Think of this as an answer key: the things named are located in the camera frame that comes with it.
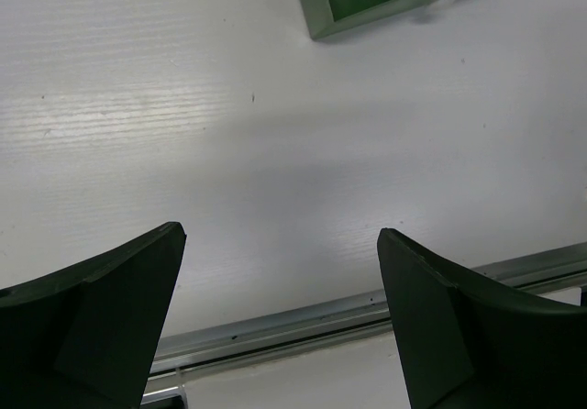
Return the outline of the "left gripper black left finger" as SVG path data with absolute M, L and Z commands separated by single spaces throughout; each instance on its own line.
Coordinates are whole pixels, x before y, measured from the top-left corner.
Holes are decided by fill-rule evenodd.
M 2 407 L 139 407 L 185 242 L 168 222 L 2 289 Z

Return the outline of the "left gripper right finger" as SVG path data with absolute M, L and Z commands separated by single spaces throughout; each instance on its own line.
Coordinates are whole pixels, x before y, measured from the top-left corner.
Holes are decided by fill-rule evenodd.
M 583 408 L 586 311 L 525 293 L 385 228 L 382 282 L 414 408 Z

